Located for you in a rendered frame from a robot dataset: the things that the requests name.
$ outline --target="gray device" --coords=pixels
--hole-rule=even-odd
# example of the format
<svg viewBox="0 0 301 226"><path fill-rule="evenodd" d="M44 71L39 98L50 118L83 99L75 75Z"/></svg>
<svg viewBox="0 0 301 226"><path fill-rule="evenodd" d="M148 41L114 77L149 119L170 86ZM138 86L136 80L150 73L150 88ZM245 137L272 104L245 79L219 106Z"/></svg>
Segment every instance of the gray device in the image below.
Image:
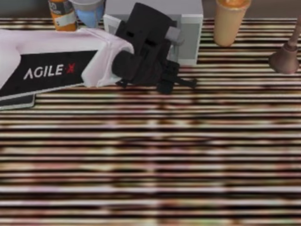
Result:
<svg viewBox="0 0 301 226"><path fill-rule="evenodd" d="M196 65L203 25L202 0L106 0L103 16L106 32L115 34L120 20L127 21L135 3L150 6L176 21L183 44L172 45L168 59L180 65Z"/></svg>
<svg viewBox="0 0 301 226"><path fill-rule="evenodd" d="M7 99L7 100L1 100L0 101L0 111L33 107L34 101L35 101L34 95Z"/></svg>

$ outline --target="tan cup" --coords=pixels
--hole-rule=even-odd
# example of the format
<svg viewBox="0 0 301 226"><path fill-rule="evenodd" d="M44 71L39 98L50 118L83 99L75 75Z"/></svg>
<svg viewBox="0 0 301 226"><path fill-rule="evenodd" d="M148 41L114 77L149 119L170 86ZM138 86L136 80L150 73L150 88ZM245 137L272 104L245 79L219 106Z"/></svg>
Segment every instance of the tan cup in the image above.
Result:
<svg viewBox="0 0 301 226"><path fill-rule="evenodd" d="M237 5L234 3L233 5L227 4L227 0L216 0L214 41L217 45L228 47L234 43L246 10L250 5L251 0L241 0L240 4Z"/></svg>

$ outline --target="robotic arm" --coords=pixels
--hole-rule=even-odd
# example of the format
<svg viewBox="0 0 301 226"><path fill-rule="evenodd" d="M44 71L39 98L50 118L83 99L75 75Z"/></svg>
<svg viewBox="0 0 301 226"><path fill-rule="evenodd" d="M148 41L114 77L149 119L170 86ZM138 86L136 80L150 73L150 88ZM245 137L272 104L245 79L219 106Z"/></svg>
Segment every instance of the robotic arm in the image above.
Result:
<svg viewBox="0 0 301 226"><path fill-rule="evenodd" d="M161 12L136 3L115 35L100 29L76 32L0 30L0 100L66 87L156 86L170 94L179 64L166 59L179 30Z"/></svg>

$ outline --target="plunger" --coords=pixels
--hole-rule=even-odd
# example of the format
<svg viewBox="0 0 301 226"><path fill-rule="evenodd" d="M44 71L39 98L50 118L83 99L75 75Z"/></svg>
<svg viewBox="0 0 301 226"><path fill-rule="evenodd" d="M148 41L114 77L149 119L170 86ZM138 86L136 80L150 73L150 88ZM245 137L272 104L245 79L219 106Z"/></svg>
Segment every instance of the plunger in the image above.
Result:
<svg viewBox="0 0 301 226"><path fill-rule="evenodd" d="M299 69L297 54L300 33L301 16L297 19L295 30L289 41L269 57L269 65L275 72L293 74Z"/></svg>

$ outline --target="striped surface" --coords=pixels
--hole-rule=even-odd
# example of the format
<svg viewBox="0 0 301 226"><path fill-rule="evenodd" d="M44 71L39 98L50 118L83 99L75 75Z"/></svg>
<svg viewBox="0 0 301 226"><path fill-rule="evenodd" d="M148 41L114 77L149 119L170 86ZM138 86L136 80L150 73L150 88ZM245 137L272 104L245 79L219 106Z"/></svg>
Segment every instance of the striped surface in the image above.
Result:
<svg viewBox="0 0 301 226"><path fill-rule="evenodd" d="M72 88L0 112L0 225L301 225L301 77L267 65L293 27L245 20L218 48L207 19L181 69L197 90Z"/></svg>

